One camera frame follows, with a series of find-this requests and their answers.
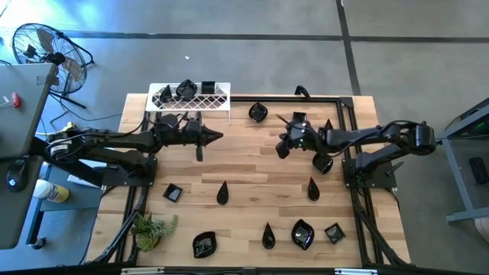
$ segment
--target red object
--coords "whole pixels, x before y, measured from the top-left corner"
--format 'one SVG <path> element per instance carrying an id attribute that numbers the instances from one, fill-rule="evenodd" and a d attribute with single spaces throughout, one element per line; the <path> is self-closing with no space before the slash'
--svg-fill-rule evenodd
<path id="1" fill-rule="evenodd" d="M 14 108 L 21 107 L 21 97 L 18 96 L 18 94 L 16 92 L 12 93 L 11 100 L 12 100 L 12 105 L 14 106 Z"/>

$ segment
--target wooden table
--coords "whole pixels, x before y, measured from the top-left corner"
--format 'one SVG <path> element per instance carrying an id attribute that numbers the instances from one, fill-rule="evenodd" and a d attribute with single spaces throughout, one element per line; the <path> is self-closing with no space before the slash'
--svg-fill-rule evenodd
<path id="1" fill-rule="evenodd" d="M 354 96 L 353 101 L 359 128 L 378 124 L 372 97 Z M 130 131 L 141 122 L 145 102 L 145 94 L 128 94 L 120 132 Z M 173 215 L 178 215 L 179 224 L 174 235 L 162 239 L 151 252 L 139 254 L 138 266 L 361 266 L 351 197 L 343 183 L 342 155 L 334 159 L 329 173 L 321 175 L 311 164 L 313 152 L 292 150 L 287 159 L 281 160 L 274 148 L 279 141 L 278 134 L 285 129 L 285 124 L 275 114 L 290 120 L 293 111 L 306 112 L 314 128 L 324 126 L 328 118 L 334 128 L 339 128 L 335 105 L 264 104 L 269 115 L 260 124 L 248 117 L 250 102 L 232 103 L 230 125 L 225 112 L 203 112 L 203 123 L 224 133 L 223 138 L 204 148 L 203 162 L 196 161 L 194 146 L 164 147 L 157 154 L 159 170 L 150 189 L 146 212 L 152 212 L 153 219 L 162 219 L 168 224 Z M 348 115 L 345 117 L 349 127 Z M 364 146 L 364 150 L 376 150 L 379 146 Z M 310 201 L 306 193 L 310 177 L 321 192 L 316 202 Z M 229 201 L 221 206 L 216 202 L 216 194 L 225 180 Z M 162 196 L 168 183 L 183 188 L 178 203 Z M 87 260 L 99 256 L 120 229 L 127 192 L 128 188 L 117 187 L 101 201 Z M 383 189 L 371 192 L 379 230 L 399 256 L 409 261 L 396 201 Z M 307 251 L 290 239 L 292 227 L 300 218 L 316 232 Z M 272 250 L 266 250 L 261 244 L 267 222 L 277 240 Z M 333 245 L 324 229 L 336 222 L 347 238 Z M 192 240 L 204 231 L 216 232 L 217 251 L 210 257 L 194 259 Z M 365 231 L 369 255 L 373 259 L 371 238 L 366 228 Z M 128 237 L 126 255 L 130 244 Z"/>

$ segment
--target green plant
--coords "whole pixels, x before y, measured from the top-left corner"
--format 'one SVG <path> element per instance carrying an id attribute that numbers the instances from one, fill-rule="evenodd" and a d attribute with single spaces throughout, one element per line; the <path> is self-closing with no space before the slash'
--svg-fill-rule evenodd
<path id="1" fill-rule="evenodd" d="M 143 252 L 151 251 L 160 241 L 161 237 L 171 235 L 175 232 L 178 216 L 174 215 L 169 228 L 164 228 L 163 221 L 151 221 L 150 214 L 145 219 L 141 214 L 134 220 L 131 233 L 136 238 L 136 245 Z"/>

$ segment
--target electric fan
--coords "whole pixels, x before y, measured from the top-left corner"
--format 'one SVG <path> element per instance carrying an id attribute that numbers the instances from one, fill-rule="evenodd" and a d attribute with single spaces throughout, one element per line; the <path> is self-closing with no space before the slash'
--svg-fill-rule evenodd
<path id="1" fill-rule="evenodd" d="M 51 85 L 50 90 L 62 95 L 82 88 L 86 81 L 86 66 L 93 63 L 91 53 L 71 41 L 63 32 L 44 24 L 20 26 L 12 38 L 12 49 L 19 64 L 57 65 L 59 85 Z M 79 49 L 90 55 L 90 62 L 85 62 Z"/>

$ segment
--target concrete floor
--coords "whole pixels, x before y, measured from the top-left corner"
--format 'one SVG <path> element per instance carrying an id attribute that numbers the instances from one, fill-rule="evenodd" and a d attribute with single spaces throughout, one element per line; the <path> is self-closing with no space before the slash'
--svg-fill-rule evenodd
<path id="1" fill-rule="evenodd" d="M 489 37 L 484 0 L 344 0 L 351 35 Z M 82 0 L 12 2 L 0 18 L 0 59 L 15 62 L 9 41 L 26 22 L 62 30 L 128 33 L 341 35 L 334 0 Z M 286 93 L 304 85 L 313 95 L 351 95 L 345 50 L 339 41 L 76 39 L 96 65 L 73 95 L 89 106 L 86 118 L 121 112 L 128 92 L 149 83 L 213 79 L 233 92 Z M 440 133 L 457 115 L 488 95 L 488 44 L 353 43 L 362 95 L 374 97 L 381 123 L 426 120 Z M 61 113 L 54 101 L 49 121 Z M 116 130 L 118 118 L 82 126 Z M 447 225 L 462 203 L 442 148 L 428 157 L 404 157 L 397 171 L 401 215 L 412 262 L 421 267 L 489 271 L 489 245 L 470 222 Z M 481 195 L 485 202 L 489 200 Z M 0 251 L 0 270 L 78 264 L 95 211 L 50 213 L 41 231 L 49 246 L 21 244 Z"/>

